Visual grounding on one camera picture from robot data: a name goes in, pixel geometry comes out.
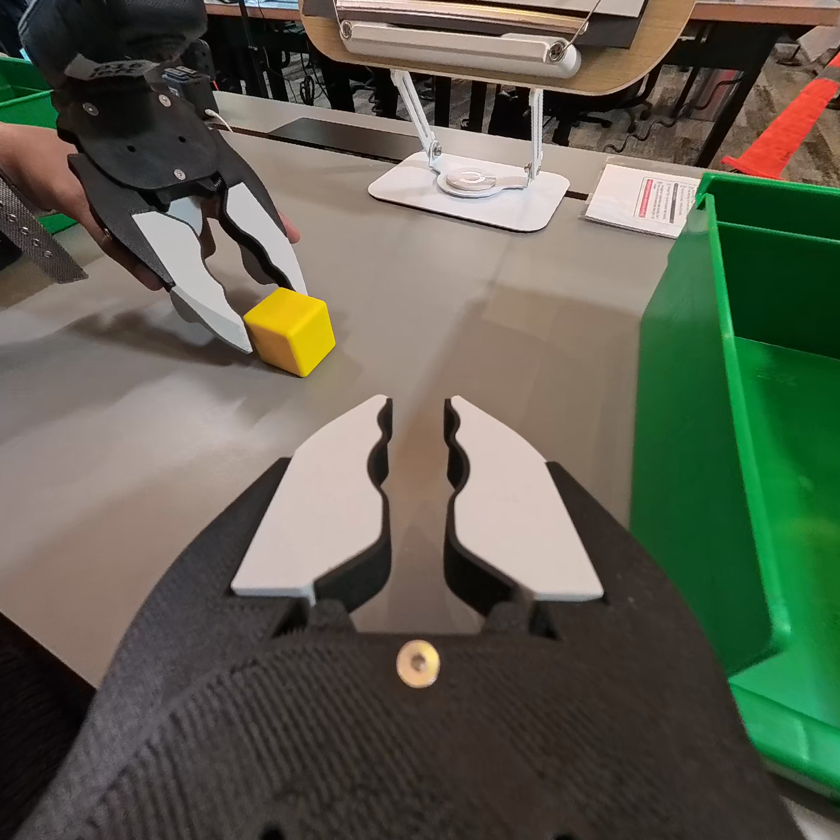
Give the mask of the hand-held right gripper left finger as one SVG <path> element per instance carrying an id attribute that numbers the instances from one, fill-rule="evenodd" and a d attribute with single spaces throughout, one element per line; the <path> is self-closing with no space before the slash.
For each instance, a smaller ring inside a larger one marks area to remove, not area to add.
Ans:
<path id="1" fill-rule="evenodd" d="M 373 395 L 297 447 L 231 581 L 233 593 L 350 606 L 342 575 L 386 542 L 391 423 L 392 400 Z"/>

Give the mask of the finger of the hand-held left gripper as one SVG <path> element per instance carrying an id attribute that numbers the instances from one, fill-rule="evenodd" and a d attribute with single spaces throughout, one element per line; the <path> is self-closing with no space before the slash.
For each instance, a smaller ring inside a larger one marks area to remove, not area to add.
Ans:
<path id="1" fill-rule="evenodd" d="M 295 250 L 278 216 L 245 183 L 230 186 L 222 199 L 218 220 L 238 245 L 250 277 L 263 286 L 277 286 L 308 295 Z"/>
<path id="2" fill-rule="evenodd" d="M 223 287 L 207 269 L 201 243 L 204 214 L 199 199 L 179 198 L 166 213 L 134 213 L 132 220 L 160 262 L 172 304 L 181 317 L 201 324 L 230 347 L 252 354 L 243 319 L 231 308 Z"/>

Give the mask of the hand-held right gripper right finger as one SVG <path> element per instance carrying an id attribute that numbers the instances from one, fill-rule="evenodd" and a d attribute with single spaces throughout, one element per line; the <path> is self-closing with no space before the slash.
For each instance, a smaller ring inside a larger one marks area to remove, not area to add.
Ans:
<path id="1" fill-rule="evenodd" d="M 445 401 L 444 441 L 449 590 L 482 616 L 503 602 L 601 600 L 603 584 L 548 460 L 460 395 Z"/>

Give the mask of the yellow cube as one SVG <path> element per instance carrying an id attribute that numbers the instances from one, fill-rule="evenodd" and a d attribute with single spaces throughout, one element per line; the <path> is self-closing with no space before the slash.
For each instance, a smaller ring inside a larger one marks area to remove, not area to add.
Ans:
<path id="1" fill-rule="evenodd" d="M 327 304 L 294 290 L 273 291 L 244 322 L 258 357 L 298 377 L 310 375 L 336 346 Z"/>

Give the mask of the green plastic bin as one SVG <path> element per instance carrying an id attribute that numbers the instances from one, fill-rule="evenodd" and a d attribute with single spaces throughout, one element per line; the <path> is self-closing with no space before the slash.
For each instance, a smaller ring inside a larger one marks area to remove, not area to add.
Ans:
<path id="1" fill-rule="evenodd" d="M 56 130 L 56 110 L 51 102 L 51 91 L 47 82 L 29 62 L 2 53 L 1 59 L 1 120 L 2 123 L 23 124 Z M 60 215 L 65 222 L 57 226 L 46 222 L 50 233 L 64 230 L 74 220 L 56 211 L 38 210 L 28 205 L 37 216 Z"/>
<path id="2" fill-rule="evenodd" d="M 630 525 L 777 773 L 838 801 L 838 189 L 707 172 L 640 322 Z"/>

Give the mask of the black desk mat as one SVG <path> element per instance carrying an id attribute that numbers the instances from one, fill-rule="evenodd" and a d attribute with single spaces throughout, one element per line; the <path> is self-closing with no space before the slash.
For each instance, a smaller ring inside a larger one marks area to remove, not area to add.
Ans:
<path id="1" fill-rule="evenodd" d="M 415 135 L 313 118 L 293 120 L 271 131 L 268 137 L 288 144 L 395 164 L 423 152 Z"/>

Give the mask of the person's left hand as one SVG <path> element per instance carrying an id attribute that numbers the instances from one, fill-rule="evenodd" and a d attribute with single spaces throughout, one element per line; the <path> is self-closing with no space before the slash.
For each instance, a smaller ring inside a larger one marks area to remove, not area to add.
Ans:
<path id="1" fill-rule="evenodd" d="M 31 207 L 56 211 L 77 222 L 92 241 L 152 291 L 163 288 L 161 280 L 101 227 L 91 211 L 81 183 L 70 169 L 68 158 L 76 152 L 54 129 L 2 123 L 2 175 Z"/>

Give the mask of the black charger box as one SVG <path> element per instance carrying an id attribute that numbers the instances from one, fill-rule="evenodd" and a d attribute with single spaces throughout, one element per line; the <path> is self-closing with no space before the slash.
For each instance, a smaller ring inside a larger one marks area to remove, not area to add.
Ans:
<path id="1" fill-rule="evenodd" d="M 183 101 L 204 120 L 217 119 L 217 103 L 211 78 L 186 66 L 168 66 L 161 71 L 163 92 Z"/>

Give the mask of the document stand with white base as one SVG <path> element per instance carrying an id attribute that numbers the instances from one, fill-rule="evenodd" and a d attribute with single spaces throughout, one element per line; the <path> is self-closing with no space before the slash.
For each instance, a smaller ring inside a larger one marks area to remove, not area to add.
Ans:
<path id="1" fill-rule="evenodd" d="M 376 200 L 510 232 L 544 229 L 570 182 L 541 173 L 546 91 L 599 98 L 654 69 L 695 2 L 300 2 L 317 50 L 390 72 L 422 145 L 374 181 Z M 528 93 L 530 153 L 522 167 L 448 154 L 412 72 L 504 83 Z"/>

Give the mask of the person's dark clothed body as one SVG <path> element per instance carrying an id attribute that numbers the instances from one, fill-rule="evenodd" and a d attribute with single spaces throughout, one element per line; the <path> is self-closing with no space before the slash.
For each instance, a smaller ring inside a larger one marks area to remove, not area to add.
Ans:
<path id="1" fill-rule="evenodd" d="M 1 615 L 1 838 L 14 837 L 56 775 L 96 689 Z"/>

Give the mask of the laminated paper sheet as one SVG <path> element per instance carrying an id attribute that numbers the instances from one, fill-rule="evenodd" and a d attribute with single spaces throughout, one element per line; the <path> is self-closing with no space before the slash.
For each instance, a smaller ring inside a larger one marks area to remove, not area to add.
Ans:
<path id="1" fill-rule="evenodd" d="M 609 157 L 581 219 L 671 240 L 683 231 L 696 204 L 700 178 Z"/>

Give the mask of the orange traffic cone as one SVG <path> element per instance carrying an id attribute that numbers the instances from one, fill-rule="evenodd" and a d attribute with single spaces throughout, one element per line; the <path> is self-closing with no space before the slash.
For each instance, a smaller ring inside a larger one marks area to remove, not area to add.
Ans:
<path id="1" fill-rule="evenodd" d="M 778 180 L 838 90 L 839 54 L 835 54 L 747 150 L 739 157 L 723 157 L 721 164 L 744 175 Z"/>

